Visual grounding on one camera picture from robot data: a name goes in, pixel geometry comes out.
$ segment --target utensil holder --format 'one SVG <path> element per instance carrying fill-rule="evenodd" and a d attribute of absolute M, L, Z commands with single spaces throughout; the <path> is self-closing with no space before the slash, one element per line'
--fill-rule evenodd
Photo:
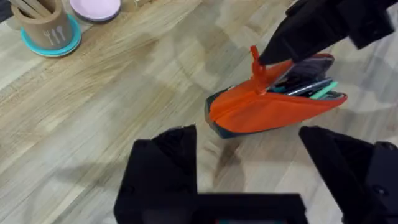
<path fill-rule="evenodd" d="M 62 49 L 71 42 L 73 29 L 63 10 L 62 2 L 55 0 L 52 7 L 53 10 L 50 10 L 52 14 L 41 19 L 30 18 L 15 6 L 11 6 L 11 10 L 38 47 L 49 50 Z"/>

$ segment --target black robotic claw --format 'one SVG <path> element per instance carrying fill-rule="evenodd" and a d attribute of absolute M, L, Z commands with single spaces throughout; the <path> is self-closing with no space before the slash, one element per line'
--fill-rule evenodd
<path fill-rule="evenodd" d="M 298 0 L 286 11 L 261 65 L 299 62 L 349 36 L 361 49 L 394 32 L 386 9 L 398 0 Z"/>

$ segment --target tabletop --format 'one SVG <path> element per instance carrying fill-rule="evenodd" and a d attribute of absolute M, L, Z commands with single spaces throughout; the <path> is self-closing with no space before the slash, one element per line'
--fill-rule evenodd
<path fill-rule="evenodd" d="M 203 114 L 208 96 L 251 76 L 250 46 L 266 46 L 290 4 L 123 1 L 109 23 L 80 21 L 81 45 L 63 58 L 32 53 L 1 23 L 0 224 L 116 223 L 133 142 L 189 124 L 198 130 L 199 191 L 298 192 L 310 223 L 341 223 L 299 128 L 397 144 L 397 34 L 359 51 L 349 40 L 326 49 L 336 57 L 328 75 L 349 99 L 321 116 L 221 140 Z"/>

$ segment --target teal coaster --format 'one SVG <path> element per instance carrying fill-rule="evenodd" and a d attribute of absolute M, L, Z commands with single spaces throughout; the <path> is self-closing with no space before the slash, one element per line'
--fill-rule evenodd
<path fill-rule="evenodd" d="M 22 40 L 24 41 L 26 46 L 28 46 L 28 48 L 31 49 L 31 51 L 33 51 L 39 55 L 43 55 L 46 57 L 59 57 L 59 56 L 69 54 L 70 52 L 72 52 L 79 46 L 80 40 L 81 40 L 81 32 L 80 32 L 79 23 L 77 23 L 76 19 L 73 18 L 73 16 L 71 16 L 69 14 L 68 14 L 68 18 L 69 18 L 69 22 L 72 26 L 73 37 L 72 37 L 72 40 L 70 41 L 70 43 L 62 49 L 49 50 L 49 49 L 43 49 L 43 48 L 37 46 L 30 39 L 30 37 L 27 35 L 27 33 L 23 29 L 21 29 Z"/>

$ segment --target pencil case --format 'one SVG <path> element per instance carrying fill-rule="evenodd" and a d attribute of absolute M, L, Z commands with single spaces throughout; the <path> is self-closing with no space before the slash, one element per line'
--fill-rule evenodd
<path fill-rule="evenodd" d="M 266 68 L 258 64 L 259 54 L 255 46 L 251 47 L 251 52 L 254 58 L 253 76 L 206 100 L 206 120 L 222 138 L 299 123 L 336 108 L 347 100 L 344 93 L 337 93 L 340 97 L 335 99 L 313 100 L 267 91 L 287 72 L 324 77 L 334 62 L 332 55 L 316 54 L 300 63 L 293 64 L 288 60 Z"/>

